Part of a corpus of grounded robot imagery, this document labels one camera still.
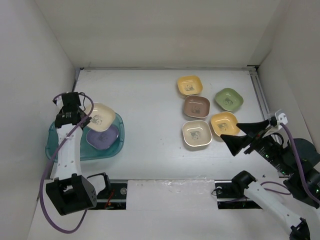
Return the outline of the cream panda plate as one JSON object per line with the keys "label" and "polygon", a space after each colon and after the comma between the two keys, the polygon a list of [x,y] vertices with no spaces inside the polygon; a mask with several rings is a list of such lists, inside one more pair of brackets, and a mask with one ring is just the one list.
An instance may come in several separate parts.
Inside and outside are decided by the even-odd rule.
{"label": "cream panda plate", "polygon": [[187,121],[181,128],[182,139],[188,151],[201,151],[208,148],[213,140],[210,126],[204,120]]}
{"label": "cream panda plate", "polygon": [[89,117],[91,120],[87,124],[87,127],[96,132],[104,132],[114,122],[116,113],[110,107],[102,103],[95,102],[93,104],[93,111]]}

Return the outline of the purple panda plate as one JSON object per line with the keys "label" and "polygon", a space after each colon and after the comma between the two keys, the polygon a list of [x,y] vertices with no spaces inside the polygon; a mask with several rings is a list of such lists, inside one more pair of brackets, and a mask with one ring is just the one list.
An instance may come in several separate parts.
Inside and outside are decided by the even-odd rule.
{"label": "purple panda plate", "polygon": [[119,130],[115,125],[111,125],[105,131],[89,130],[86,134],[86,141],[97,150],[106,150],[117,140]]}

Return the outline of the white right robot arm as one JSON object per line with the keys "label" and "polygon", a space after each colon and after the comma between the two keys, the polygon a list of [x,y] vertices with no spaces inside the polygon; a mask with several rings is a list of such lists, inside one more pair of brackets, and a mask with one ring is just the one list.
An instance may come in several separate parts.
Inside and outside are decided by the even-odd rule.
{"label": "white right robot arm", "polygon": [[218,206],[234,209],[246,203],[255,203],[265,210],[285,230],[291,240],[318,240],[320,238],[320,172],[315,165],[320,154],[306,139],[293,138],[284,114],[265,121],[237,123],[245,134],[221,134],[233,156],[241,150],[246,155],[257,152],[279,173],[287,176],[282,187],[297,200],[304,215],[299,216],[282,205],[264,188],[265,183],[243,170],[231,180],[218,181],[212,194]]}

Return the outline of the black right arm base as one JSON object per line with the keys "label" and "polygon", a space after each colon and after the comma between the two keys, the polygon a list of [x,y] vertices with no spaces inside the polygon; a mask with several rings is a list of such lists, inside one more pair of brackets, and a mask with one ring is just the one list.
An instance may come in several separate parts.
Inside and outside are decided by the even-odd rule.
{"label": "black right arm base", "polygon": [[253,200],[244,195],[249,184],[256,178],[243,170],[231,180],[215,180],[211,194],[216,197],[219,210],[261,209]]}

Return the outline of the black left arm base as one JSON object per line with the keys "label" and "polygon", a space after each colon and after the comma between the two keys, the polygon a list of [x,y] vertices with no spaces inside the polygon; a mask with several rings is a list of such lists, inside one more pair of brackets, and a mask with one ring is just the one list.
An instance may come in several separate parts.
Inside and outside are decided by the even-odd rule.
{"label": "black left arm base", "polygon": [[105,173],[99,173],[96,177],[102,177],[103,189],[97,192],[97,204],[93,210],[125,210],[127,204],[128,181],[109,179],[106,186]]}

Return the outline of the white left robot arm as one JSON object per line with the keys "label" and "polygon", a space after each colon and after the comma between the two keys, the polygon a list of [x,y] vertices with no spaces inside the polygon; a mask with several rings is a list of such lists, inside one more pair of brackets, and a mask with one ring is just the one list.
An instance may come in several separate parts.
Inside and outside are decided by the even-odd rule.
{"label": "white left robot arm", "polygon": [[45,192],[61,216],[95,208],[98,197],[107,198],[112,192],[106,173],[85,177],[81,171],[81,138],[91,120],[81,109],[82,96],[82,92],[66,92],[53,100],[60,108],[54,121],[58,147],[53,159],[57,163],[53,182],[46,184]]}

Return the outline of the teal transparent plastic bin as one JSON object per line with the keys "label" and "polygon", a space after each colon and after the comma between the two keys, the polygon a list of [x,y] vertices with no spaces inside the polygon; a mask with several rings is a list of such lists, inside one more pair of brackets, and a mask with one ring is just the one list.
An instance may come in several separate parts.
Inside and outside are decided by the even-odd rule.
{"label": "teal transparent plastic bin", "polygon": [[[101,150],[96,149],[87,142],[86,135],[91,129],[87,126],[83,129],[83,134],[80,141],[81,161],[111,158],[122,150],[125,143],[125,126],[123,119],[118,113],[115,114],[115,120],[113,121],[112,126],[118,129],[118,137],[109,148]],[[55,128],[55,123],[53,122],[48,130],[47,144],[45,146],[45,155],[48,159],[51,158],[58,145],[58,135]]]}

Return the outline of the yellow panda plate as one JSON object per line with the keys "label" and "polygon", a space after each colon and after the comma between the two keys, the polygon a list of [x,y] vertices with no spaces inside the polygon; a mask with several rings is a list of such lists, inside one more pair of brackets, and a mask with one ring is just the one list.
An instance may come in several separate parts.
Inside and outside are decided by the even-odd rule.
{"label": "yellow panda plate", "polygon": [[184,96],[197,95],[203,90],[201,79],[196,75],[182,76],[177,80],[179,92]]}
{"label": "yellow panda plate", "polygon": [[214,133],[221,135],[236,136],[241,130],[237,127],[238,120],[236,116],[228,111],[214,114],[210,119],[210,124]]}

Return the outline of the green panda plate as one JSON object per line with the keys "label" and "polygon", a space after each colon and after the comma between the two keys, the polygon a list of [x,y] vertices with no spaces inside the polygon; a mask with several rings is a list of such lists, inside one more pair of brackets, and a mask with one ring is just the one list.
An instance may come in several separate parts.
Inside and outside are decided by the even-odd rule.
{"label": "green panda plate", "polygon": [[244,103],[243,97],[232,88],[223,88],[216,93],[215,102],[225,111],[237,111]]}

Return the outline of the brown panda plate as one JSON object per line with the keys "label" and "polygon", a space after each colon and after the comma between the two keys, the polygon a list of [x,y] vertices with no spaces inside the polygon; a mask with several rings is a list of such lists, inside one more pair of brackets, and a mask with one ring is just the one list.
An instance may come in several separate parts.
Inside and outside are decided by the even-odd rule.
{"label": "brown panda plate", "polygon": [[183,112],[192,118],[204,119],[210,113],[210,101],[198,95],[188,95],[184,100]]}

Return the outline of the aluminium rail frame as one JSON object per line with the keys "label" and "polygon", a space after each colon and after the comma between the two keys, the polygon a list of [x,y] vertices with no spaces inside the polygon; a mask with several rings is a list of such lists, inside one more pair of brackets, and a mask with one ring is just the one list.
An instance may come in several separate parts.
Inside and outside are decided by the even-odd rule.
{"label": "aluminium rail frame", "polygon": [[257,69],[254,65],[245,67],[210,67],[210,66],[111,66],[111,67],[77,67],[72,89],[75,90],[83,71],[247,71],[251,78],[253,89],[257,98],[261,115],[264,119],[268,118],[269,107],[265,98],[262,85],[260,83]]}

